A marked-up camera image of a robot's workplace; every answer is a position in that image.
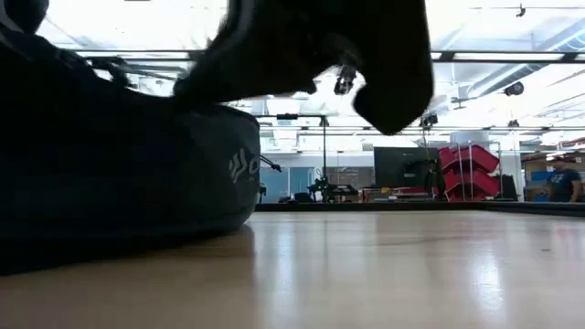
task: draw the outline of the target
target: logo on bag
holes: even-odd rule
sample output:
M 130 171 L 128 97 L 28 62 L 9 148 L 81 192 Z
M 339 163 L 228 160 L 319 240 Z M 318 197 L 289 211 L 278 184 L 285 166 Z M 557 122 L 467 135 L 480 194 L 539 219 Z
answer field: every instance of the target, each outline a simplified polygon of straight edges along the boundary
M 246 156 L 246 149 L 240 148 L 239 151 L 229 160 L 229 175 L 234 184 L 236 184 L 242 174 L 254 175 L 260 170 L 260 159 L 249 153 Z

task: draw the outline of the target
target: ceiling pipe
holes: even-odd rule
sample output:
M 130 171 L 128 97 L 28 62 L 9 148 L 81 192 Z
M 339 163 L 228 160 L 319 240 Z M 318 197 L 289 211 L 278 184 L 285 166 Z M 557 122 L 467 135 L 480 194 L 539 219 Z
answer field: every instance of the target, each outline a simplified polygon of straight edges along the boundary
M 585 19 L 573 24 L 559 34 L 543 42 L 537 51 L 577 52 L 585 49 Z M 537 72 L 549 64 L 510 64 L 475 82 L 467 90 L 470 98 L 483 97 L 502 90 L 512 83 Z

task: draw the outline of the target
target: blue shirt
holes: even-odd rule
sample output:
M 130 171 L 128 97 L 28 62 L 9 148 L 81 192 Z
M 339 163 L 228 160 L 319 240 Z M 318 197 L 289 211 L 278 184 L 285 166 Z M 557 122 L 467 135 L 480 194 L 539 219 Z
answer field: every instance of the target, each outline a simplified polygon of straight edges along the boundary
M 548 182 L 552 188 L 552 202 L 569 202 L 573 195 L 573 182 L 580 181 L 580 174 L 573 169 L 562 169 L 552 173 Z

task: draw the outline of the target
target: wooden table surface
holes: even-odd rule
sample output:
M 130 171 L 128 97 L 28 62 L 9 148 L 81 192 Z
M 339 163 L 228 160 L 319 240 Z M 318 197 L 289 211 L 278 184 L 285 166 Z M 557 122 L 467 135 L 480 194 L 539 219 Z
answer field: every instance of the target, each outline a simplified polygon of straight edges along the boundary
M 570 328 L 585 222 L 262 213 L 182 249 L 0 279 L 2 329 Z

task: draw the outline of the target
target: stacked red bins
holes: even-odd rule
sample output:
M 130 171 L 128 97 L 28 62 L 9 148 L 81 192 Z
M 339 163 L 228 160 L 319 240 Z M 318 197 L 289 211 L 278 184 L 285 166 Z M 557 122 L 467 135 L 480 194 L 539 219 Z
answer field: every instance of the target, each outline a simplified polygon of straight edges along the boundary
M 462 147 L 461 152 L 443 148 L 439 156 L 445 193 L 450 202 L 484 200 L 499 193 L 500 182 L 490 174 L 500 161 L 483 147 Z

